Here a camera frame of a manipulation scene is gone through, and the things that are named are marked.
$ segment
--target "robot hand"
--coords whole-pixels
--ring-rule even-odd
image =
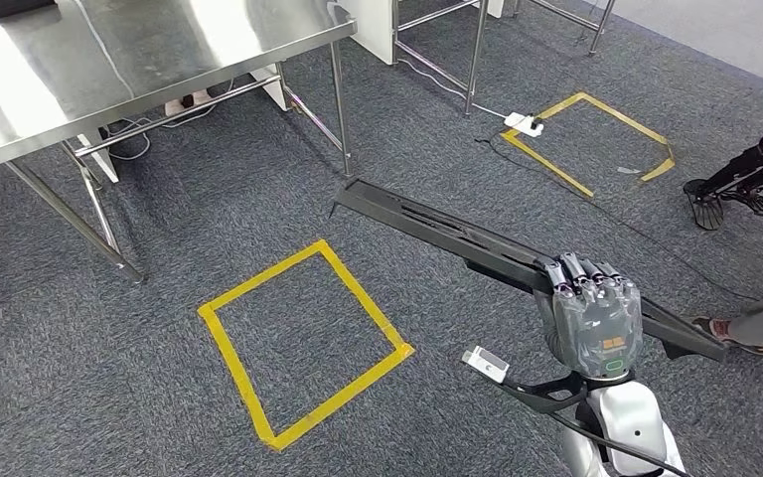
[[[551,352],[589,379],[627,374],[642,349],[639,288],[608,263],[564,253],[539,260],[553,295],[535,292]]]

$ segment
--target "table top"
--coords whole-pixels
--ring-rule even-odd
[[[0,20],[0,163],[346,38],[330,0],[58,0]]]

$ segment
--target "steel table leg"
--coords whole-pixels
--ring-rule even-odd
[[[472,101],[475,97],[475,77],[478,69],[478,58],[481,56],[481,39],[484,36],[484,25],[487,23],[487,7],[489,0],[481,0],[481,4],[478,6],[478,31],[475,34],[475,48],[472,51],[472,65],[469,67],[469,86],[466,91],[466,106],[464,107],[464,115],[469,115],[472,112]]]
[[[115,264],[119,270],[121,270],[128,278],[135,283],[142,281],[144,276],[133,268],[133,265],[127,262],[118,251],[109,246],[103,238],[101,238],[94,229],[87,224],[68,204],[63,202],[54,191],[51,190],[48,185],[43,182],[33,171],[25,167],[24,164],[18,162],[18,160],[9,161],[6,163],[7,167],[13,171],[14,174],[19,176],[25,184],[31,187],[45,202],[48,203],[55,211],[57,211],[69,224],[72,225],[77,231],[103,256],[109,261]]]
[[[341,152],[344,153],[344,175],[353,175],[352,149],[350,147],[350,133],[347,128],[347,109],[344,107],[343,72],[341,71],[341,47],[338,42],[332,42],[332,77],[335,83],[335,101],[338,105],[338,122],[341,126]]]
[[[595,31],[595,38],[592,39],[592,46],[589,47],[589,55],[598,53],[598,41],[601,40],[601,35],[604,34],[604,29],[607,27],[607,21],[610,19],[610,14],[613,13],[615,4],[616,0],[609,0],[607,2],[607,6],[604,8],[604,15],[601,16],[601,21],[598,22],[598,30]]]
[[[390,37],[392,40],[392,49],[393,49],[393,64],[398,65],[399,64],[399,50],[396,46],[396,42],[399,41],[399,0],[391,0],[392,1],[392,24],[393,24],[393,35]]]
[[[75,161],[77,168],[80,169],[80,176],[83,178],[83,183],[86,185],[86,191],[89,194],[89,198],[92,200],[94,211],[97,214],[97,218],[100,220],[100,227],[103,229],[103,234],[106,237],[106,243],[115,249],[118,253],[121,253],[121,249],[118,248],[118,240],[115,239],[115,234],[112,232],[112,226],[109,224],[109,220],[106,218],[106,213],[103,211],[103,205],[100,203],[100,199],[97,197],[96,190],[100,190],[100,182],[92,174],[91,170],[86,166],[86,163],[82,159],[75,155],[72,148],[65,142],[61,143],[66,154]]]
[[[285,101],[285,109],[291,109],[291,98],[285,94],[285,87],[288,86],[288,81],[285,79],[285,70],[282,67],[282,62],[276,62],[276,74],[279,75],[279,90],[282,93],[282,100]]]

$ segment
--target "gray carpet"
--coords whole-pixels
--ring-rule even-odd
[[[415,3],[405,2],[403,18],[438,2]],[[475,13],[403,37],[464,76]],[[609,259],[679,313],[734,315],[744,300],[684,261],[758,294],[763,219],[731,206],[721,231],[700,232],[680,185],[760,136],[763,79],[619,18],[596,58],[585,56],[579,34],[536,6],[517,20],[491,20],[478,101],[537,112],[583,90],[665,134],[677,167],[644,185],[617,167],[646,170],[664,151],[594,108],[575,105],[532,141],[591,187],[609,216],[476,143],[500,128],[497,118],[464,119],[456,96],[345,42],[358,172],[537,248]],[[294,59],[286,73],[331,121],[326,54]],[[151,152],[119,163],[122,182],[103,193],[125,252],[149,274],[139,286],[0,168],[0,476],[566,475],[557,424],[458,362],[479,343],[526,381],[562,374],[542,345],[532,300],[354,213],[328,218],[338,154],[261,91],[151,137]],[[90,215],[58,149],[25,161]],[[196,310],[317,239],[416,353],[279,453],[257,438]],[[220,315],[276,431],[389,352],[318,257]],[[639,376],[657,393],[693,475],[763,475],[763,359],[671,362],[649,339]]]

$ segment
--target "metal table frame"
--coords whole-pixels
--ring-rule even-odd
[[[409,56],[411,56],[418,62],[429,67],[432,71],[446,78],[452,84],[454,84],[455,86],[463,90],[466,93],[464,115],[467,115],[467,116],[472,112],[472,102],[475,98],[476,72],[478,67],[478,59],[481,56],[482,38],[484,36],[484,25],[487,22],[488,2],[489,0],[466,0],[460,3],[456,3],[455,5],[452,5],[450,7],[446,7],[442,10],[429,13],[428,15],[424,15],[415,20],[411,20],[409,22],[406,22],[400,25],[399,24],[399,0],[392,0],[392,3],[393,3],[393,38],[392,38],[393,63],[394,64],[398,63],[397,49],[402,50],[403,52],[407,53]],[[475,44],[472,49],[472,63],[469,66],[469,81],[467,82],[463,82],[455,78],[452,74],[444,71],[442,68],[438,67],[437,65],[435,65],[434,63],[426,59],[419,52],[409,47],[408,45],[406,45],[399,39],[399,32],[404,32],[405,30],[409,28],[413,28],[417,25],[434,20],[435,18],[442,17],[443,15],[447,15],[456,10],[460,10],[462,8],[468,7],[470,5],[475,5],[475,4],[479,4],[478,30],[476,31],[476,34],[475,34]]]
[[[95,213],[100,220],[101,228],[103,230],[104,237],[102,238],[95,229],[90,226],[83,218],[80,217],[60,196],[57,195],[43,180],[37,176],[29,167],[23,164],[19,159],[6,162],[7,167],[13,171],[23,182],[25,182],[31,189],[34,190],[40,197],[48,203],[55,211],[63,216],[69,224],[72,225],[77,231],[89,242],[94,248],[96,248],[104,257],[112,262],[116,268],[118,268],[124,275],[126,275],[134,283],[140,283],[144,279],[144,275],[133,267],[121,254],[121,250],[118,247],[118,242],[115,239],[115,235],[112,231],[112,226],[109,224],[109,220],[106,217],[106,213],[103,210],[101,201],[97,195],[97,191],[101,189],[101,183],[91,172],[88,166],[83,162],[83,158],[103,149],[106,149],[114,144],[118,144],[121,141],[127,140],[131,137],[137,136],[144,132],[155,129],[169,122],[180,119],[183,116],[188,116],[193,113],[197,113],[203,109],[211,107],[215,104],[224,102],[233,97],[239,96],[246,92],[250,92],[254,89],[264,87],[273,82],[279,81],[281,89],[285,95],[286,104],[289,104],[287,99],[290,99],[299,109],[301,109],[317,126],[327,138],[337,147],[343,154],[344,158],[344,175],[347,177],[352,176],[352,150],[351,142],[349,138],[349,131],[347,129],[347,112],[343,103],[343,74],[341,68],[341,51],[340,40],[336,40],[329,44],[332,56],[332,76],[335,87],[335,101],[338,109],[338,119],[340,126],[340,138],[336,136],[323,121],[314,114],[311,109],[306,106],[302,99],[294,93],[294,91],[285,83],[285,76],[281,63],[276,64],[276,75],[261,79],[238,88],[234,88],[220,96],[213,98],[212,100],[200,105],[193,106],[186,109],[180,114],[173,116],[167,116],[162,119],[152,121],[147,124],[143,124],[138,127],[134,127],[128,130],[126,133],[110,137],[97,144],[86,146],[77,150],[67,142],[62,142],[61,145],[72,161],[77,165],[80,170],[80,175],[86,186],[86,191],[89,194],[89,198],[94,206]]]
[[[601,35],[604,33],[604,28],[607,26],[607,22],[610,19],[610,14],[613,13],[613,7],[616,4],[616,0],[608,0],[607,6],[604,7],[604,14],[601,15],[601,21],[599,23],[593,23],[589,20],[576,15],[574,13],[569,12],[568,10],[563,10],[562,8],[556,7],[545,0],[530,0],[533,3],[536,3],[540,7],[544,8],[545,10],[548,10],[549,12],[556,13],[557,15],[565,18],[566,20],[569,20],[571,22],[574,22],[581,27],[587,28],[589,30],[592,30],[595,32],[595,37],[592,39],[592,45],[589,47],[589,55],[595,55],[598,53],[598,42],[601,40]],[[516,0],[516,4],[514,5],[514,18],[517,18],[519,16],[519,5],[520,0]]]

